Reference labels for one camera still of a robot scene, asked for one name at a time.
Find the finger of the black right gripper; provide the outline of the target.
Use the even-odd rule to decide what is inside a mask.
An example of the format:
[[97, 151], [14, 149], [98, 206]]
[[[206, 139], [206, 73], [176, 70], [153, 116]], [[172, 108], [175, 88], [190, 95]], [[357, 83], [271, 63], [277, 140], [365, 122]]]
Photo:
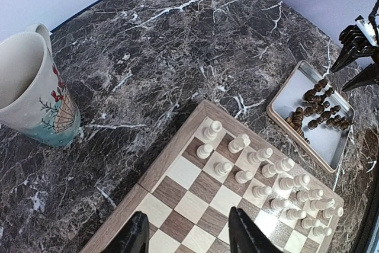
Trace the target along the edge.
[[362, 72], [357, 74], [349, 82], [347, 82], [343, 87], [342, 91], [351, 91], [358, 87], [364, 87], [367, 85], [378, 85], [379, 68], [377, 63], [372, 63], [367, 66]]
[[358, 50], [356, 46], [350, 48], [343, 48], [336, 62], [331, 67], [330, 71], [332, 73], [338, 72], [344, 67], [348, 66], [350, 63], [355, 61], [357, 58], [366, 57], [367, 55]]

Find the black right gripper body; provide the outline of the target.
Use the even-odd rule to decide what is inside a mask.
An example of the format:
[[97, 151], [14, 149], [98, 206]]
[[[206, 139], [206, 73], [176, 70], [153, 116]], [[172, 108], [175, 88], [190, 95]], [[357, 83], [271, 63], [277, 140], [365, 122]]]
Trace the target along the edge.
[[368, 19], [365, 20], [361, 15], [355, 19], [354, 25], [347, 26], [339, 35], [339, 40], [343, 48], [356, 46], [358, 50], [367, 56], [378, 53], [378, 1], [376, 1]]

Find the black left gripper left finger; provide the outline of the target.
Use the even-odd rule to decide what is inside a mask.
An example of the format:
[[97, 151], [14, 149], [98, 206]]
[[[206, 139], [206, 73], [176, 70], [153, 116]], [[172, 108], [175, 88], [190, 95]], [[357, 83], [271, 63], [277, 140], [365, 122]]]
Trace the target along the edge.
[[148, 252], [149, 229], [147, 215], [141, 211], [136, 211], [102, 252]]

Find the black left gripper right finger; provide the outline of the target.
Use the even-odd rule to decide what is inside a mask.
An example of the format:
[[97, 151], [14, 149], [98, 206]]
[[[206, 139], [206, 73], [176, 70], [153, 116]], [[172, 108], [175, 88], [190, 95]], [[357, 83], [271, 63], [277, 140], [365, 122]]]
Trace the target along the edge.
[[230, 209], [228, 227], [231, 253], [281, 253], [241, 208]]

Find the metal tray with wooden rim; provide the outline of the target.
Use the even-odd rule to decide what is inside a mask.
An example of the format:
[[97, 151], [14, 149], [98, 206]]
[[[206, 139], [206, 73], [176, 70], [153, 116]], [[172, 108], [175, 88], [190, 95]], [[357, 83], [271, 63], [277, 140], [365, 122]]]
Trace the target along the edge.
[[354, 109], [311, 64], [297, 64], [266, 112], [324, 171], [337, 170]]

